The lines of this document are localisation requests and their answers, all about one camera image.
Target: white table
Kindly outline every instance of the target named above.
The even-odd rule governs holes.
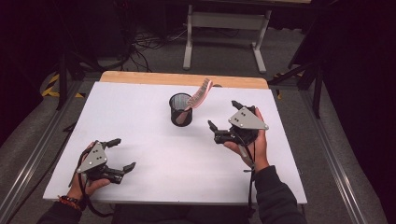
[[[99,189],[92,200],[103,203],[247,204],[250,173],[239,156],[213,141],[207,121],[228,129],[237,110],[231,100],[257,106],[269,125],[268,160],[289,185],[298,203],[306,203],[273,94],[263,89],[212,88],[192,123],[170,120],[169,98],[194,94],[196,86],[96,82],[43,198],[57,200],[68,184],[83,149],[92,141],[120,138],[106,150],[107,165],[121,169],[136,161],[120,185]]]

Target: beaded bracelet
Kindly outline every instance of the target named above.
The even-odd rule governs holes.
[[[64,195],[64,196],[62,196],[62,197],[58,195],[58,198],[59,198],[59,202],[60,202],[60,203],[69,205],[69,206],[71,206],[72,208],[77,209],[78,211],[83,211],[83,209],[81,209],[80,204],[79,204],[79,201],[78,201],[77,199],[75,199],[75,198],[70,198],[70,197],[68,197],[68,196],[66,196],[66,195]]]

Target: wrist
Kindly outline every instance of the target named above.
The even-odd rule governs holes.
[[[82,200],[82,193],[81,192],[75,192],[73,190],[69,190],[69,192],[66,194],[66,196],[69,197],[69,198],[77,199],[79,201]]]
[[[254,168],[255,168],[256,173],[259,172],[260,170],[265,169],[268,166],[270,166],[267,159],[255,160],[254,164],[255,164]]]
[[[76,209],[76,210],[78,210],[80,212],[85,210],[86,204],[84,203],[84,201],[78,200],[76,198],[71,198],[71,197],[69,197],[67,195],[64,195],[62,197],[58,196],[58,198],[59,198],[59,202],[60,203],[68,205],[68,206],[70,206],[70,207],[72,207],[72,208],[74,208],[74,209]]]

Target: human hand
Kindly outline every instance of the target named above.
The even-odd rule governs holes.
[[[262,113],[260,112],[259,108],[256,107],[255,111],[256,116],[263,120],[262,118]],[[234,142],[225,142],[224,146],[235,152],[236,154],[240,155],[243,159],[243,156],[241,155],[241,151],[238,147],[238,145]],[[269,166],[268,160],[267,160],[267,139],[265,137],[265,130],[259,130],[258,136],[254,143],[250,143],[248,146],[248,150],[250,152],[250,155],[255,159],[255,170],[256,172],[259,172],[260,170],[266,168]]]
[[[87,185],[87,187],[85,188],[85,193],[87,195],[91,196],[95,193],[95,191],[97,189],[107,186],[109,184],[110,184],[110,180],[108,180],[108,179],[98,179],[98,180],[92,181],[91,184]],[[67,193],[67,196],[70,198],[77,199],[77,200],[82,199],[82,191],[81,191],[81,188],[79,187],[77,173],[75,173],[75,175],[73,176],[72,186],[71,186],[69,192]]]

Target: cable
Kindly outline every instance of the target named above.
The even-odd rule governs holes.
[[[61,144],[61,147],[58,149],[55,157],[53,158],[52,162],[50,163],[49,167],[47,168],[47,170],[44,172],[44,174],[40,177],[40,179],[37,181],[37,183],[33,186],[33,188],[27,193],[26,197],[21,201],[21,203],[18,205],[18,207],[16,207],[14,209],[14,211],[12,212],[11,216],[8,218],[8,220],[6,221],[7,224],[9,224],[12,219],[17,215],[17,213],[20,211],[20,209],[23,207],[23,205],[26,203],[26,201],[30,198],[30,196],[32,196],[33,192],[35,192],[35,190],[37,189],[37,187],[41,184],[41,182],[43,181],[43,179],[46,177],[47,173],[50,171],[50,168],[53,166],[53,164],[58,160],[64,146],[66,145],[67,141],[70,138],[70,135],[72,134],[74,127],[76,126],[76,122],[74,122],[72,125],[66,127],[64,129],[64,132],[68,132],[66,138],[64,139],[64,141]]]
[[[146,68],[146,72],[152,72],[151,69],[149,69],[149,63],[148,63],[146,57],[145,57],[142,53],[140,53],[139,51],[136,52],[136,55],[137,55],[139,58],[140,58],[140,56],[142,56],[142,58],[143,58],[143,60],[145,61],[145,64],[146,64],[146,66],[145,66],[145,65],[143,65],[143,64],[141,64],[141,63],[138,63],[138,62],[135,61],[134,58],[131,56],[130,58],[131,58],[132,62],[136,65],[137,71],[139,71],[139,66],[141,66],[141,67]]]
[[[167,40],[168,42],[172,42],[172,41],[175,41],[175,40],[177,40],[177,39],[179,39],[184,33],[186,33],[187,32],[187,29],[185,29],[183,32],[181,32],[177,37],[174,37],[173,39],[171,39],[171,40]]]
[[[303,216],[305,217],[305,207],[304,207],[303,204],[301,204],[301,210],[302,210],[302,212],[303,212]]]
[[[88,153],[90,153],[90,151],[92,150],[92,148],[87,148],[85,149],[82,153],[81,156],[79,156],[78,159],[78,166],[79,167],[84,159],[84,156]],[[107,213],[107,214],[103,214],[101,212],[99,212],[98,210],[96,210],[93,207],[93,204],[91,202],[90,196],[85,192],[85,188],[88,184],[88,181],[85,182],[85,184],[82,183],[82,174],[78,173],[78,184],[79,184],[79,188],[81,189],[81,193],[82,193],[82,200],[87,204],[87,206],[90,208],[90,210],[96,214],[99,217],[111,217],[113,216],[113,213]]]
[[[251,201],[251,189],[253,186],[253,176],[255,174],[254,171],[254,161],[256,160],[256,143],[253,142],[253,153],[254,153],[254,157],[252,158],[250,150],[248,149],[247,144],[244,142],[244,140],[242,139],[241,136],[239,136],[238,133],[233,132],[233,135],[236,136],[237,138],[239,138],[239,140],[242,142],[243,147],[245,148],[249,158],[253,161],[253,165],[250,167],[250,171],[244,171],[244,172],[251,172],[250,174],[250,180],[249,180],[249,186],[248,186],[248,198],[247,198],[247,216],[248,217],[253,217],[253,214],[256,212],[256,209],[253,208],[252,206],[252,201]]]
[[[156,45],[151,46],[151,43],[154,42],[154,40],[157,39],[142,39],[142,41],[136,41],[136,45],[139,47],[142,47],[142,49],[138,49],[140,51],[146,50],[146,49],[160,49],[162,48],[166,42],[158,39],[158,42]]]
[[[116,211],[116,207],[115,207],[115,206],[113,206],[113,204],[112,204],[112,203],[110,203],[108,206],[110,207],[110,209],[111,209],[113,212],[114,212],[114,211]]]
[[[223,30],[223,29],[215,29],[216,32],[218,32],[218,33],[220,33],[220,34],[222,34],[222,35],[226,35],[226,36],[228,36],[228,37],[236,37],[236,36],[239,34],[239,30],[236,30],[235,34],[233,34],[233,35],[228,35],[228,34],[222,32],[222,30]]]

